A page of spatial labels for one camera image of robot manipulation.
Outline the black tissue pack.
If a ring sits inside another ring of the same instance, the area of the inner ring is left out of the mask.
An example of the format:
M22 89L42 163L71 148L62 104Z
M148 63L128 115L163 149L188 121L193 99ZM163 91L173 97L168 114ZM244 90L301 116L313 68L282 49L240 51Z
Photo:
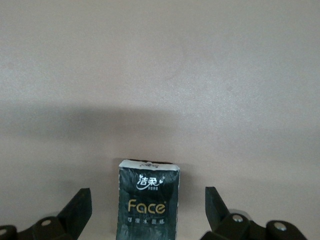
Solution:
M116 240L176 240L180 168L125 159L118 179Z

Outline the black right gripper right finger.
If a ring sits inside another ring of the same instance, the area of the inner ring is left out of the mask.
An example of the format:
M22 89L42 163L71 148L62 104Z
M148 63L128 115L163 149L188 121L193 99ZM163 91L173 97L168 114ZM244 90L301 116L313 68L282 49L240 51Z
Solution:
M200 240L307 240L292 223L270 220L265 227L231 213L213 186L205 188L205 213L211 230Z

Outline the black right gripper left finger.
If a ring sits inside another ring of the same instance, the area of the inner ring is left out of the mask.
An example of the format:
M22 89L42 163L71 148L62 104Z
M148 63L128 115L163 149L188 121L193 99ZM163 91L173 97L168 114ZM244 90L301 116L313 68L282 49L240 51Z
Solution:
M56 216L44 217L20 232L14 225L0 225L0 240L78 240L91 215L91 190L81 188Z

